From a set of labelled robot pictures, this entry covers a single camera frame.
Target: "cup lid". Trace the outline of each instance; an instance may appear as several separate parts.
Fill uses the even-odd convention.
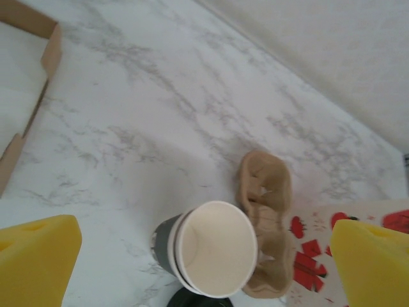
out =
[[[167,307],[233,307],[229,299],[213,299],[182,288],[171,298]]]

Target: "red graphic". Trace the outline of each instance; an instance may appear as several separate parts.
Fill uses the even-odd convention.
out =
[[[301,239],[304,237],[304,224],[302,223],[301,219],[299,216],[293,217],[291,220],[291,232],[294,233],[294,236],[298,239]]]
[[[409,210],[399,211],[383,217],[382,226],[409,234]]]
[[[328,256],[332,256],[331,249],[330,249],[330,246],[329,246],[329,245],[327,246],[327,249],[325,250],[325,253],[326,253]]]
[[[311,240],[301,245],[301,253],[297,251],[294,262],[294,280],[310,291],[319,292],[324,286],[320,279],[327,277],[327,269],[323,264],[318,265],[313,257],[322,254],[318,241]]]
[[[355,216],[347,216],[344,212],[337,212],[332,216],[331,219],[331,228],[334,229],[335,223],[340,219],[353,219],[354,221],[358,221],[359,219]]]

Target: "marble countertop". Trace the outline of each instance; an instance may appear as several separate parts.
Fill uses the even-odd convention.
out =
[[[204,201],[234,202],[254,148],[288,163],[296,207],[407,197],[400,152],[195,2],[28,3],[61,21],[64,53],[0,227],[77,217],[64,307],[165,306],[180,284],[153,261],[151,232]]]

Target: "cardboard box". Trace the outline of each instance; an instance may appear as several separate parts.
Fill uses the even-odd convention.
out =
[[[41,64],[47,74],[47,80],[43,85],[34,111],[31,114],[22,135],[16,134],[10,140],[6,150],[0,159],[0,197],[6,189],[6,185],[12,175],[13,169],[20,157],[28,132],[33,123],[38,108],[41,105],[44,93],[54,76],[61,59],[61,28],[55,20],[22,4],[16,0],[1,0],[0,22],[24,30],[33,35],[48,39],[48,44],[41,58]]]

